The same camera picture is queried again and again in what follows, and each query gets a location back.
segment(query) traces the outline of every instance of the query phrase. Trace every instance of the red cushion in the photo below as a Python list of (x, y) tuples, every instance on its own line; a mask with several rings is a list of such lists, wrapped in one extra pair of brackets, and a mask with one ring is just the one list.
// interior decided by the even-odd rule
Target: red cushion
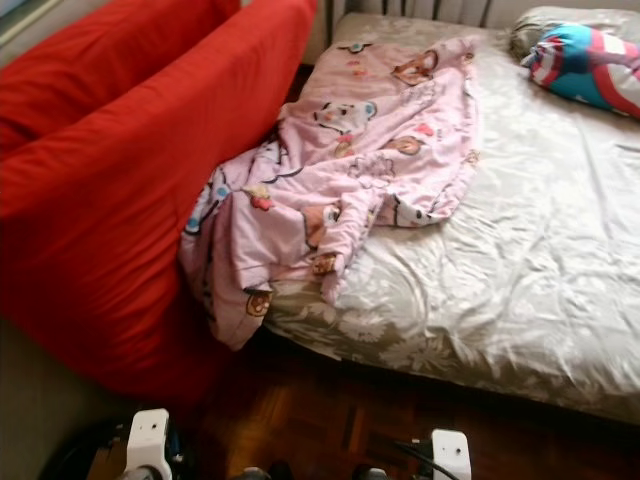
[(77, 122), (154, 75), (239, 9), (239, 0), (116, 0), (2, 71), (0, 150)]
[(2, 312), (114, 390), (199, 398), (220, 357), (183, 292), (179, 235), (213, 168), (273, 125), (314, 7), (254, 0), (141, 85), (9, 155)]

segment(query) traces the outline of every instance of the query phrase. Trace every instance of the floral pattern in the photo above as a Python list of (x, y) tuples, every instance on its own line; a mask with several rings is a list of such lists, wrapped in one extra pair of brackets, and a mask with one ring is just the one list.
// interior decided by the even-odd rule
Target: floral pattern
[(276, 282), (265, 323), (333, 358), (640, 423), (640, 125), (532, 88), (506, 33), (349, 15), (336, 40), (469, 33), (485, 133), (456, 213), (374, 227), (336, 308), (318, 283)]

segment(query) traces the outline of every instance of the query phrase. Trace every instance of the cartoon print blanket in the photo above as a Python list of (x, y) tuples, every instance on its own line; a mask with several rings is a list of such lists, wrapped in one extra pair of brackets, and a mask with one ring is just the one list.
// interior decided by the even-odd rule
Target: cartoon print blanket
[(242, 347), (270, 281), (315, 279), (334, 303), (373, 225), (453, 213), (478, 161), (474, 43), (333, 47), (272, 138), (216, 169), (180, 247), (216, 338)]

